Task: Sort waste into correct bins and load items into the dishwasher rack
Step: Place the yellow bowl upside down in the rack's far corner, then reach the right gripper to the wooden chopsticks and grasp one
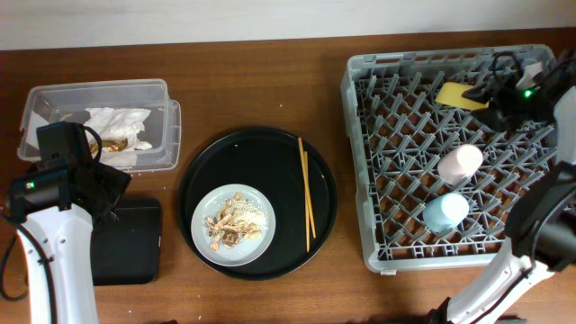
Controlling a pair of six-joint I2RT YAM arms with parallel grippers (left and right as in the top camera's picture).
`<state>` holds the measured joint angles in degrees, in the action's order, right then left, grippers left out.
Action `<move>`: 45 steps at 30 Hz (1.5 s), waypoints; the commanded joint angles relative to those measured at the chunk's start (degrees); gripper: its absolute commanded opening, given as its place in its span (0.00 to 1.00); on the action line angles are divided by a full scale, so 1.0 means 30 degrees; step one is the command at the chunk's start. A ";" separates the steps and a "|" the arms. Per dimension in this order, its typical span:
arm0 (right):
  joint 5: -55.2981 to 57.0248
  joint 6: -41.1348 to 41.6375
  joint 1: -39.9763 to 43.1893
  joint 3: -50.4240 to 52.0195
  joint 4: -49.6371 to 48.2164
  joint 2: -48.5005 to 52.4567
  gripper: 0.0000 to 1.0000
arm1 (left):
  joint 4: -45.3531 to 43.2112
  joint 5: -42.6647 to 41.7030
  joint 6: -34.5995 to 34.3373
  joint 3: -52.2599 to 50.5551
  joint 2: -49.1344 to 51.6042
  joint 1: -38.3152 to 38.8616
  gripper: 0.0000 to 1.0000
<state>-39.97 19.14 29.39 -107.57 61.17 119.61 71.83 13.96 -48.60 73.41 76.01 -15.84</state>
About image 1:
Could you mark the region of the light blue cup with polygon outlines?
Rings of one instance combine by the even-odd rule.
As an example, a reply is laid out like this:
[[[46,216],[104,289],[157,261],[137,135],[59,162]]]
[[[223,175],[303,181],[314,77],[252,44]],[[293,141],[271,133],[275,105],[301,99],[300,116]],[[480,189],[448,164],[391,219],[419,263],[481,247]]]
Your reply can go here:
[[[469,210],[469,203],[462,195],[446,193],[426,204],[423,220],[430,230],[439,233],[457,226]]]

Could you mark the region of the yellow bowl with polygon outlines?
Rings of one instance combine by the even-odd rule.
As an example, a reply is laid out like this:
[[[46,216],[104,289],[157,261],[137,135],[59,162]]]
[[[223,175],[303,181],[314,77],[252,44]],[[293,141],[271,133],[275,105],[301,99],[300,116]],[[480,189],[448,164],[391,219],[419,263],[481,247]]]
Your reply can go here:
[[[488,103],[478,103],[463,97],[465,91],[473,89],[472,85],[446,82],[440,88],[435,102],[467,111],[476,111],[489,107]]]

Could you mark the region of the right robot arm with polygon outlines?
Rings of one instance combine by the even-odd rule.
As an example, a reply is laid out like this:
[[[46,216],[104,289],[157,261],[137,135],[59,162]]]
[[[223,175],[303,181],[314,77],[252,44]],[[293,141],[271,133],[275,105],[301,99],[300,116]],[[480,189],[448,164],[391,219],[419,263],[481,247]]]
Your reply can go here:
[[[452,91],[445,104],[471,110],[494,131],[518,132],[527,121],[552,124],[558,161],[509,212],[506,239],[489,265],[431,310],[427,323],[495,323],[534,285],[575,262],[575,216],[565,210],[575,198],[575,52],[564,52],[550,68],[506,55],[515,74],[503,76],[493,61],[491,81]]]

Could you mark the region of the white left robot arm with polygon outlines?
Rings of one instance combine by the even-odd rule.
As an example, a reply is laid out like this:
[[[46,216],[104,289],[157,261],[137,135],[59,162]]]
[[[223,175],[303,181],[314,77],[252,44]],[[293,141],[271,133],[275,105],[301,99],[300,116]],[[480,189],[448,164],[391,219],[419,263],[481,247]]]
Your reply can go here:
[[[96,323],[91,268],[95,223],[108,217],[131,176],[101,161],[100,136],[75,122],[39,127],[40,161],[14,179],[5,220],[25,253],[31,321]]]

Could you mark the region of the grey plate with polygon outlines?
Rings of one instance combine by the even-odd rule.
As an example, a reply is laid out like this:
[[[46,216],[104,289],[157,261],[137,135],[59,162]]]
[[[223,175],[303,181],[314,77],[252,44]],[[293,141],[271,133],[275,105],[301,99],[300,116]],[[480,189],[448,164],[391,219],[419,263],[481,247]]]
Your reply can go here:
[[[241,193],[264,213],[267,229],[263,230],[260,238],[244,240],[232,249],[221,246],[214,252],[210,249],[210,238],[204,226],[205,218],[214,216],[224,200],[235,193]],[[190,225],[193,244],[200,255],[218,266],[244,266],[261,257],[272,243],[275,228],[276,217],[272,204],[257,189],[244,184],[226,184],[206,194],[196,206]]]

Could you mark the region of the food scraps and rice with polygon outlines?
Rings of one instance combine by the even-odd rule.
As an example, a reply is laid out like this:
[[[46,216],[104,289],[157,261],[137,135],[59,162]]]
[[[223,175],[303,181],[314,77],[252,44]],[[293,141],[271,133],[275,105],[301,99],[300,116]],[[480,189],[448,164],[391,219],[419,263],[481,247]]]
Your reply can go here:
[[[244,240],[260,238],[267,225],[264,213],[241,193],[225,199],[218,212],[204,221],[214,252],[221,246],[232,249]]]

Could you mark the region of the pink cup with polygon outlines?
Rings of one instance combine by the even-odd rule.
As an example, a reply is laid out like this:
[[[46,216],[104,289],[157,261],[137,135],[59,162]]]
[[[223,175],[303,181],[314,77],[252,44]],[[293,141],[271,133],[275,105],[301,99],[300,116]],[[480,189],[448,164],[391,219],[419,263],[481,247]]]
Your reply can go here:
[[[442,157],[437,164],[439,175],[450,185],[472,176],[483,162],[479,148],[463,144]]]

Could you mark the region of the brown snack wrapper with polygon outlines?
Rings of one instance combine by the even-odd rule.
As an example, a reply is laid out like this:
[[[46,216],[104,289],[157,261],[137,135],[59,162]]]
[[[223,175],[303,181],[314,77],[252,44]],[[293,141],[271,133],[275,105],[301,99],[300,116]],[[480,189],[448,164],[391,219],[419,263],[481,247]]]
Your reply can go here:
[[[128,140],[127,139],[103,139],[103,151],[106,152],[119,152],[123,151],[128,147]],[[95,141],[93,144],[90,145],[91,153],[97,153],[99,150],[98,142]]]

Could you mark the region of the white napkin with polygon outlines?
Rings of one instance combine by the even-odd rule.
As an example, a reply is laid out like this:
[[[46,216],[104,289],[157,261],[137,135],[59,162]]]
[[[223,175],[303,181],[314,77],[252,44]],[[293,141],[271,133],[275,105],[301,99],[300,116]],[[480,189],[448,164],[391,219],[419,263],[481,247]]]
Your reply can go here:
[[[49,115],[31,112],[17,156],[29,162],[40,159],[40,141],[36,134],[39,127],[55,122],[78,122],[94,129],[102,140],[128,140],[128,147],[123,151],[102,150],[103,163],[125,169],[151,169],[158,160],[163,121],[164,113],[156,108],[91,107]]]

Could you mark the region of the wooden chopstick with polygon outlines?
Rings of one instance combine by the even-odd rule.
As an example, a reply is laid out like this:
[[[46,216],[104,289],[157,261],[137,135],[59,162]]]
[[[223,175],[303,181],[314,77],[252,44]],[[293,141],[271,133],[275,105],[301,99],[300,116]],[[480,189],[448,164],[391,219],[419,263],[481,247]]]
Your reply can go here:
[[[308,177],[307,152],[304,150],[302,138],[298,138],[297,141],[298,141],[300,157],[301,157],[301,169],[302,169],[302,175],[303,175],[303,181],[304,181],[306,211],[307,211],[307,215],[308,215],[307,218],[308,218],[308,223],[310,225],[311,235],[313,238],[316,238],[316,229],[315,229],[315,224],[314,224],[314,216],[313,216],[312,203],[311,203],[310,183],[309,183],[309,177]]]
[[[310,225],[310,210],[309,210],[309,198],[307,194],[308,190],[308,168],[307,168],[307,152],[303,151],[303,178],[304,178],[304,198],[305,198],[305,229],[306,229],[306,252],[310,252],[310,234],[311,234],[311,225]]]

